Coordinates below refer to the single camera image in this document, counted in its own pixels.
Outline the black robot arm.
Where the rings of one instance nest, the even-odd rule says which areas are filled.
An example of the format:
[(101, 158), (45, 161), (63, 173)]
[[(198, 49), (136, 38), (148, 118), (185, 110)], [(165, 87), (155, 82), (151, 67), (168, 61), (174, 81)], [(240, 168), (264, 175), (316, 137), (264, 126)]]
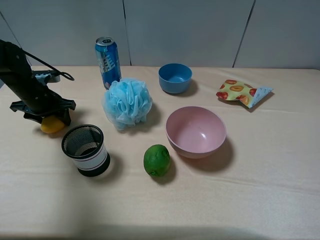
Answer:
[[(26, 56), (50, 69), (32, 70)], [(70, 81), (74, 80), (69, 73), (59, 71), (19, 46), (8, 41), (0, 41), (0, 79), (20, 99), (11, 103), (10, 109), (13, 112), (23, 112), (25, 119), (39, 124), (46, 117), (56, 117), (69, 126), (69, 110), (75, 110), (75, 101), (62, 98), (47, 86), (48, 82), (57, 80), (60, 76)]]

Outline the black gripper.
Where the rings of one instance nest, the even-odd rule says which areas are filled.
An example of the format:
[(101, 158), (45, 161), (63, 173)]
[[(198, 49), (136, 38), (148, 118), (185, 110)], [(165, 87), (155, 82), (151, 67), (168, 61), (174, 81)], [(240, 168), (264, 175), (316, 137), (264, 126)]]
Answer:
[(76, 103), (74, 100), (62, 98), (57, 94), (47, 94), (12, 102), (9, 108), (14, 112), (23, 112), (24, 119), (40, 125), (43, 117), (57, 114), (57, 118), (66, 126), (69, 126), (71, 124), (69, 110), (75, 110)]

